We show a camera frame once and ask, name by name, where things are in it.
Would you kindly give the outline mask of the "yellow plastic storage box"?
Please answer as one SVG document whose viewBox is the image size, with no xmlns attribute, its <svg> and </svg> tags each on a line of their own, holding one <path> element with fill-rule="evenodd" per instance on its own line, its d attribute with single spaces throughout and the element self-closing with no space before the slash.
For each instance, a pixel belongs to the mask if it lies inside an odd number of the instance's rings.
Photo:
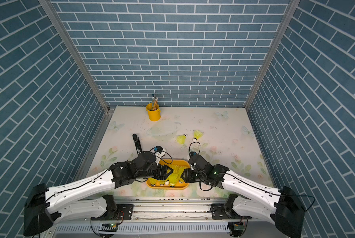
<svg viewBox="0 0 355 238">
<path fill-rule="evenodd" d="M 171 165 L 179 165 L 184 167 L 185 169 L 190 169 L 190 165 L 187 161 L 185 160 L 172 160 L 172 159 L 166 159 L 166 163 L 163 161 L 160 161 L 161 165 L 167 165 L 167 166 L 171 166 Z M 149 178 L 146 183 L 148 185 L 148 187 L 150 188 L 159 188 L 159 189 L 185 189 L 188 187 L 189 183 L 186 183 L 182 178 L 179 178 L 179 182 L 176 184 L 175 187 L 170 187 L 169 186 L 169 181 L 168 178 L 166 180 L 156 180 L 154 178 Z"/>
</svg>

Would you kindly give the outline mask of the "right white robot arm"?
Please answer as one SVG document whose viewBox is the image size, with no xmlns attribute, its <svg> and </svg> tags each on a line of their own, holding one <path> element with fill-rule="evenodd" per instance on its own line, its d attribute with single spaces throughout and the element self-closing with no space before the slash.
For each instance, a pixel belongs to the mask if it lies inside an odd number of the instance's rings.
<svg viewBox="0 0 355 238">
<path fill-rule="evenodd" d="M 308 208 L 293 189 L 268 187 L 247 179 L 226 166 L 212 165 L 196 152 L 189 154 L 190 168 L 184 170 L 186 183 L 205 184 L 232 192 L 228 213 L 267 221 L 284 235 L 299 238 Z"/>
</svg>

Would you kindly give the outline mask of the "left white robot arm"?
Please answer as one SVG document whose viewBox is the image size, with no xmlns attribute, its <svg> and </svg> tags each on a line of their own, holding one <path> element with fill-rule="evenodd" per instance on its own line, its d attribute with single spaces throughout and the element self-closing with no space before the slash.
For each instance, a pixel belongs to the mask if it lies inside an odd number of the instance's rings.
<svg viewBox="0 0 355 238">
<path fill-rule="evenodd" d="M 35 236 L 51 228 L 63 217 L 60 209 L 88 196 L 132 184 L 137 179 L 166 180 L 173 173 L 160 158 L 150 151 L 140 153 L 132 161 L 117 162 L 108 169 L 72 183 L 33 187 L 24 206 L 25 236 Z"/>
</svg>

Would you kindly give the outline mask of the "yellow shuttlecock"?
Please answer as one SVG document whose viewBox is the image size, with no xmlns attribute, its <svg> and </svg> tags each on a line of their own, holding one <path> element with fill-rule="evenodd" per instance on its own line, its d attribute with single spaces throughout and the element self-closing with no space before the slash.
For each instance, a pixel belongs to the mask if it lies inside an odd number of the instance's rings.
<svg viewBox="0 0 355 238">
<path fill-rule="evenodd" d="M 200 131 L 200 130 L 195 130 L 194 132 L 193 132 L 193 139 L 192 139 L 192 141 L 193 142 L 197 142 L 202 136 L 203 136 L 203 132 L 202 131 Z"/>
<path fill-rule="evenodd" d="M 176 141 L 177 143 L 179 143 L 180 145 L 184 145 L 185 141 L 186 141 L 187 135 L 186 134 L 182 134 L 176 137 Z"/>
<path fill-rule="evenodd" d="M 169 186 L 175 187 L 176 184 L 179 182 L 179 178 L 184 170 L 184 167 L 179 165 L 171 165 L 170 168 L 173 169 L 173 173 L 168 177 Z"/>
</svg>

